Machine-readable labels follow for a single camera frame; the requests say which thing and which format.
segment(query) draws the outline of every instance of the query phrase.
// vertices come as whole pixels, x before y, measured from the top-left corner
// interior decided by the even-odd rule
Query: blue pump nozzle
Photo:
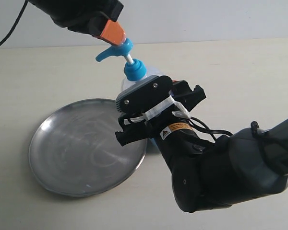
[[[123,56],[127,57],[133,48],[133,43],[130,39],[126,38],[126,41],[120,46],[111,46],[105,51],[101,52],[97,57],[96,61],[101,62],[102,60],[110,56]],[[124,73],[129,81],[138,81],[145,76],[147,70],[144,63],[140,60],[133,59],[133,63],[125,64]]]

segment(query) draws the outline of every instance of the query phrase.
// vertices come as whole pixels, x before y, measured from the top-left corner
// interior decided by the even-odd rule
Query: warning label
[[[171,125],[169,125],[168,127],[165,127],[165,128],[161,131],[160,136],[161,136],[161,138],[164,140],[164,139],[167,138],[167,136],[170,135],[172,132],[175,132],[175,131],[180,130],[180,129],[190,129],[190,130],[193,130],[190,125],[188,125],[188,124],[186,124],[186,123],[183,123],[183,122],[179,122],[179,123],[171,124]]]

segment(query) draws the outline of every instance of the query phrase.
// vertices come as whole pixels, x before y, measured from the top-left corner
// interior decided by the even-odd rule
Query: silver tray
[[[34,134],[29,164],[37,181],[54,193],[83,197],[125,181],[141,164],[146,140],[122,147],[115,101],[88,99],[48,117]]]

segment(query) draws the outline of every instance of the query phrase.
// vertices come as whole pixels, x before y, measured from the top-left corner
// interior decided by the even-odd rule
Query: metal plate
[[[67,105],[34,134],[29,163],[41,185],[54,193],[83,197],[126,180],[141,164],[146,140],[120,146],[115,101],[89,99]]]

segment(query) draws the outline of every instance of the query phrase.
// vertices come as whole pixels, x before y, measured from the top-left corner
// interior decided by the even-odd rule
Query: white table surface
[[[96,63],[103,49],[0,50],[0,230],[288,230],[288,189],[229,209],[180,211],[170,172],[152,148],[131,178],[98,196],[67,199],[38,185],[27,151],[43,119],[120,91],[124,60]],[[193,114],[211,128],[237,132],[253,120],[271,128],[288,118],[288,38],[137,45],[132,56],[202,86],[207,99]]]

